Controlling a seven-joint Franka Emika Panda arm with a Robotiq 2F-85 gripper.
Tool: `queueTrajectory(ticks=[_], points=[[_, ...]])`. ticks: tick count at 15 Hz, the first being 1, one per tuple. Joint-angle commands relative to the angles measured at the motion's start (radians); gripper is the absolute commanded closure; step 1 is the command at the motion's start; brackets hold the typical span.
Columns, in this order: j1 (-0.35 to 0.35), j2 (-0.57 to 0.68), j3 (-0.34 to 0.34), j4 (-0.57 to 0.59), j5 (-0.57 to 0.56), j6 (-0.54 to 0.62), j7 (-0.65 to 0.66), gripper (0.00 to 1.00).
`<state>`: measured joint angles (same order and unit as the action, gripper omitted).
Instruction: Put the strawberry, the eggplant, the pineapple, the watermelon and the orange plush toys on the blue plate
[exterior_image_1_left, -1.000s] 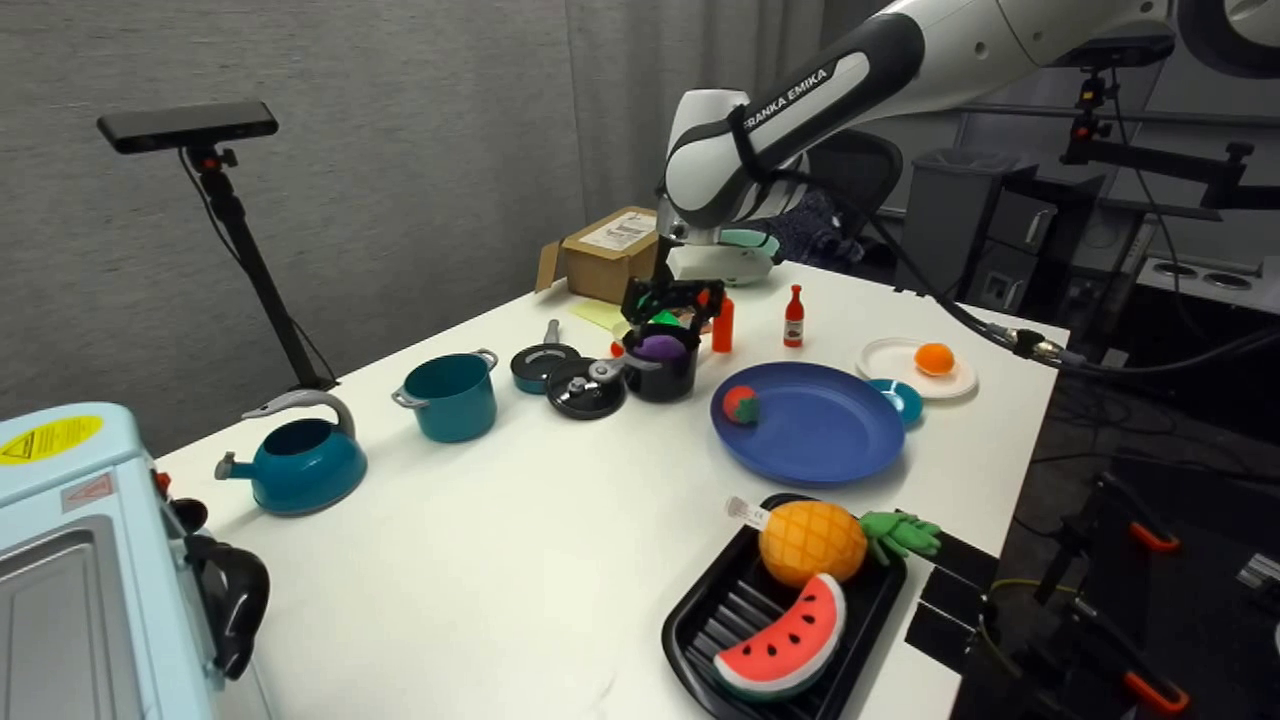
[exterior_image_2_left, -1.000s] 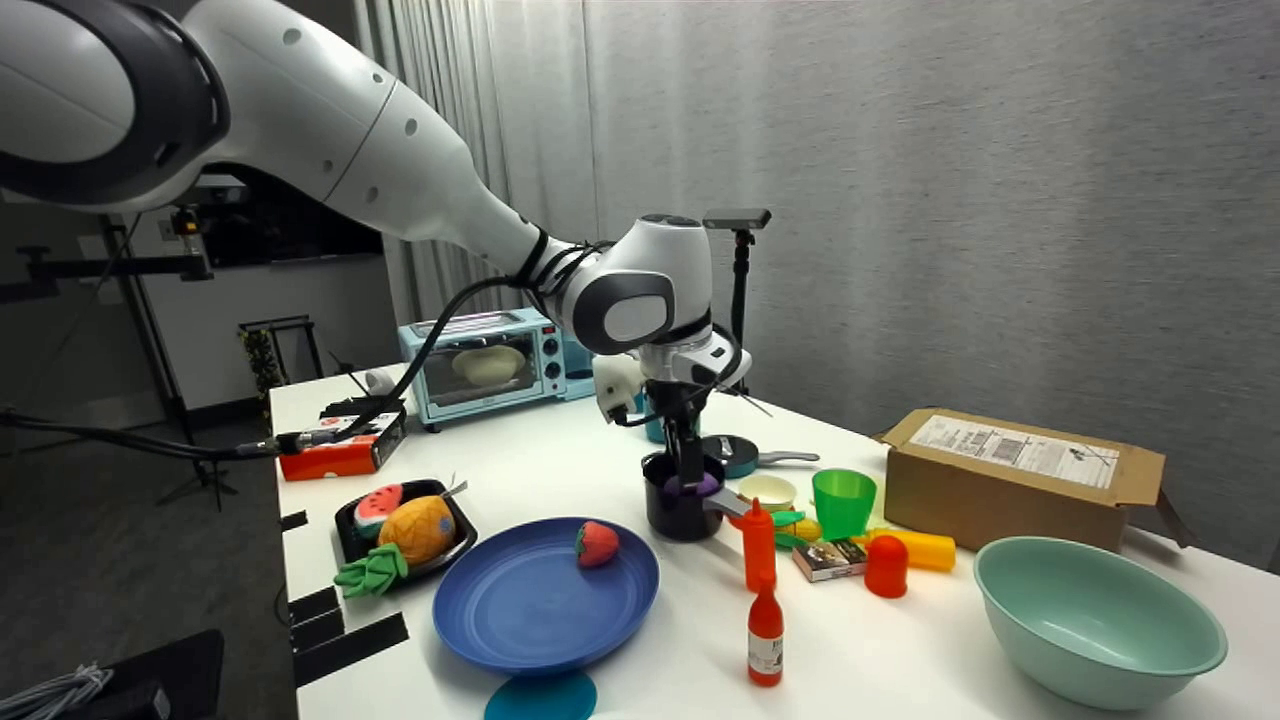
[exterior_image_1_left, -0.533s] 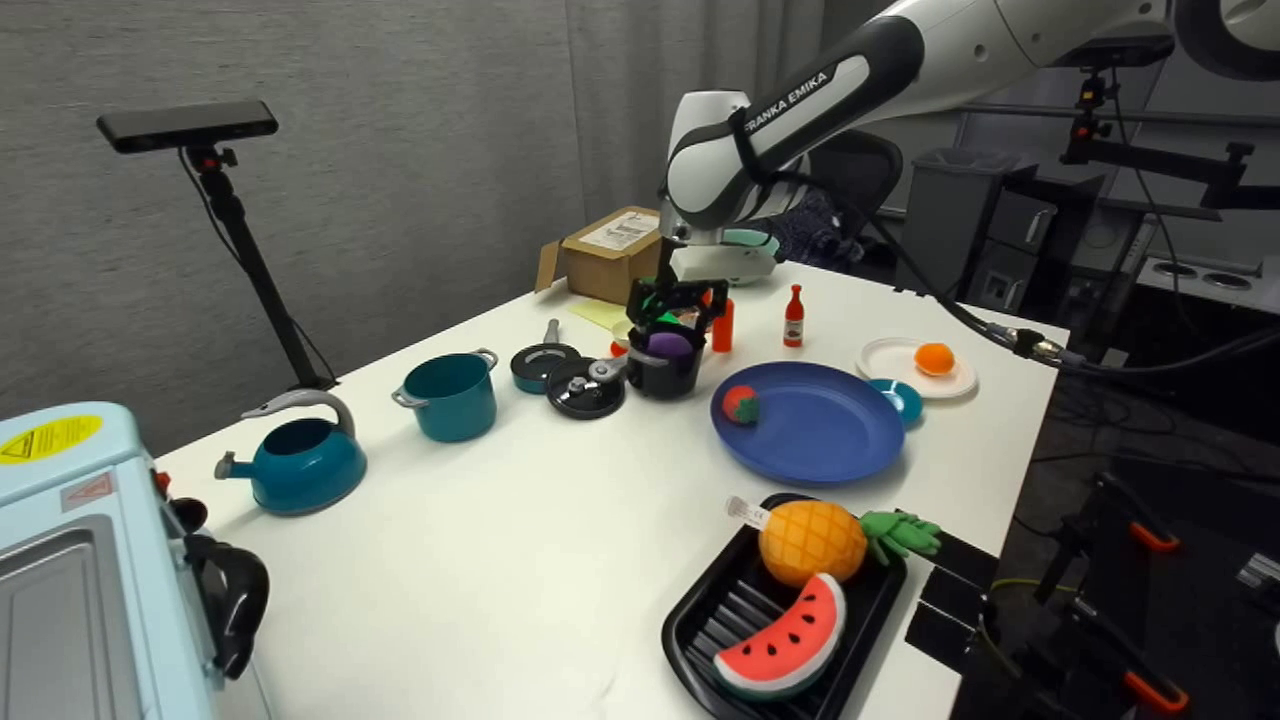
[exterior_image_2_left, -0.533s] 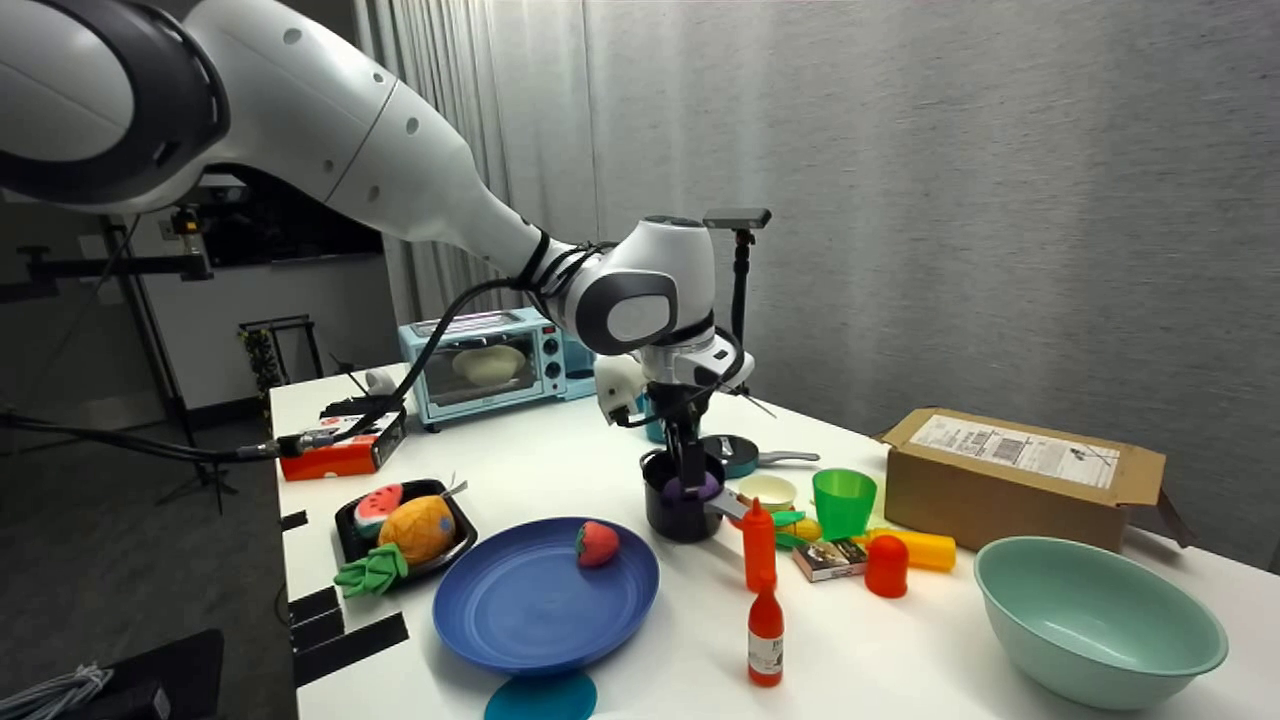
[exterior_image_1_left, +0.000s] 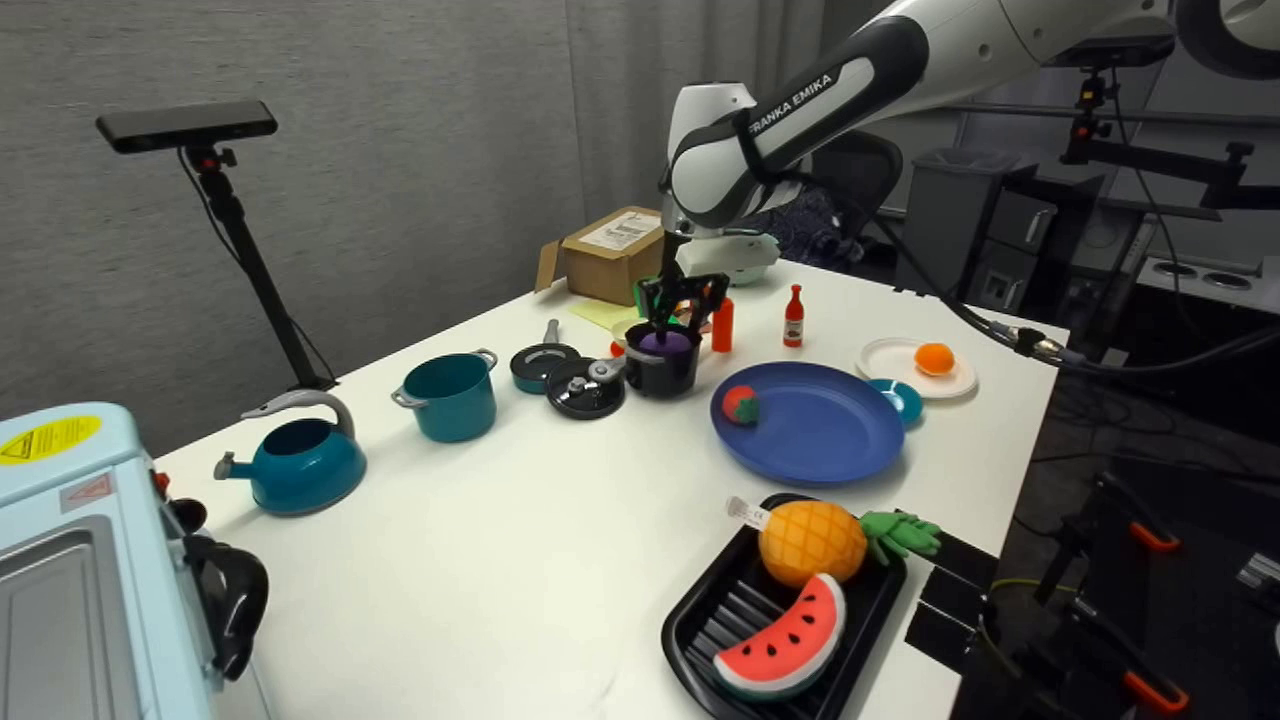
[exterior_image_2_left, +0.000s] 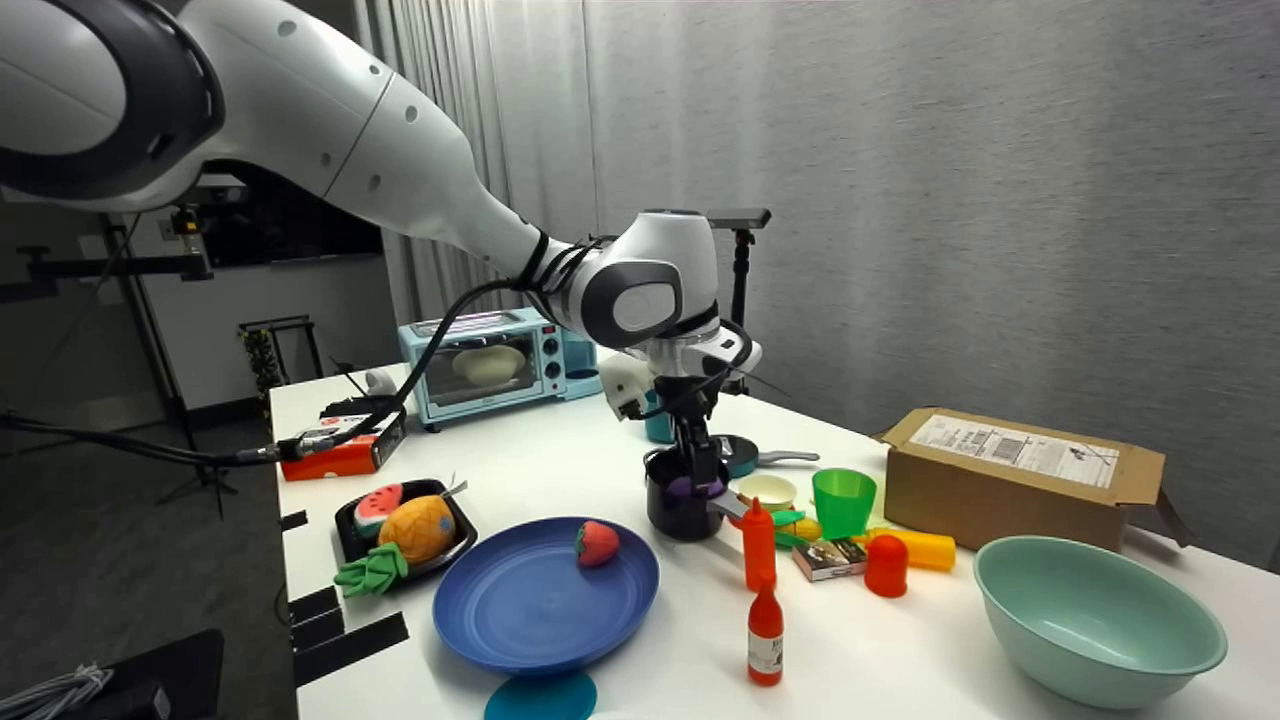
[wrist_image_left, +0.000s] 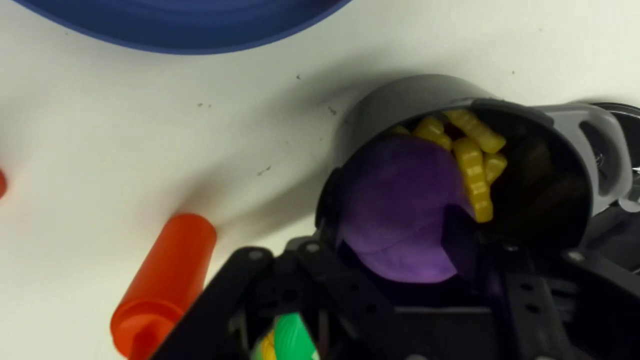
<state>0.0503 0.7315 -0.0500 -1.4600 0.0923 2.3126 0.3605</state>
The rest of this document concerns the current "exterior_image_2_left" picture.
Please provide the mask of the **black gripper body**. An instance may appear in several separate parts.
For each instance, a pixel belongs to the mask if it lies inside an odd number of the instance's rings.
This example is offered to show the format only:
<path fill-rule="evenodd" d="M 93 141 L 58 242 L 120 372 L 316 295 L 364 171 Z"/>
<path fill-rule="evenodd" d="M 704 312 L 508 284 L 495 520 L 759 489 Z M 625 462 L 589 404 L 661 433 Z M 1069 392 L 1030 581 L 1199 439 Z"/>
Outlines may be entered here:
<path fill-rule="evenodd" d="M 748 333 L 712 333 L 681 341 L 657 374 L 657 396 L 674 425 L 674 446 L 685 460 L 712 460 L 708 415 L 717 396 L 737 374 L 759 362 L 759 342 Z"/>

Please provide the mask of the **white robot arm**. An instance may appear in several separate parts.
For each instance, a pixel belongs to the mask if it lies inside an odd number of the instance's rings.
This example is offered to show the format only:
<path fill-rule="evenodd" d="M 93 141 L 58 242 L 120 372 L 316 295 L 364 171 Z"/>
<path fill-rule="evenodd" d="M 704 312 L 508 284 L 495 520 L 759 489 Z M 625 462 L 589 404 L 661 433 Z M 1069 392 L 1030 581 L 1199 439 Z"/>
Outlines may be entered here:
<path fill-rule="evenodd" d="M 0 188 L 81 210 L 181 201 L 217 162 L 502 267 L 554 323 L 653 362 L 674 469 L 720 483 L 712 392 L 759 346 L 717 306 L 712 223 L 646 209 L 569 242 L 495 201 L 430 95 L 292 0 L 0 0 Z"/>

